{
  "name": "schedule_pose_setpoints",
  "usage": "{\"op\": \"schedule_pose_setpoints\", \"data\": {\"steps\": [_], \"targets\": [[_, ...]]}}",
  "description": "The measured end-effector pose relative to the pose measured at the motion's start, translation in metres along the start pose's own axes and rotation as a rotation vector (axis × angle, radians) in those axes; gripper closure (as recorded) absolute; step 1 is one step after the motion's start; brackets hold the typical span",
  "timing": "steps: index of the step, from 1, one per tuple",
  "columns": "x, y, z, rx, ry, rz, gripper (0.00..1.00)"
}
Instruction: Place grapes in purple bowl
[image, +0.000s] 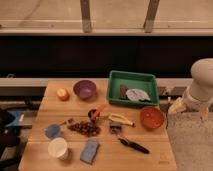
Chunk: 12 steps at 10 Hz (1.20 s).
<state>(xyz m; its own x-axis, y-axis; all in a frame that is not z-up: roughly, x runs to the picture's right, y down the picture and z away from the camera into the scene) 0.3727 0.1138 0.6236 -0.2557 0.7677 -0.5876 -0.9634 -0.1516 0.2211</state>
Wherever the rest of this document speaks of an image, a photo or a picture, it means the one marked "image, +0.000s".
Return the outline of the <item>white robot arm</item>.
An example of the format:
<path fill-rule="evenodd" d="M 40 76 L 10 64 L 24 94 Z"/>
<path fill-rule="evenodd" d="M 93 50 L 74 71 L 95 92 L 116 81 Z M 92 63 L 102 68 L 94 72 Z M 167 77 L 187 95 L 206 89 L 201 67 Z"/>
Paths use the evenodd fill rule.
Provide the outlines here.
<path fill-rule="evenodd" d="M 197 110 L 207 116 L 213 103 L 213 58 L 196 61 L 191 66 L 192 83 L 183 95 L 169 107 L 169 114 L 185 111 L 187 108 Z"/>

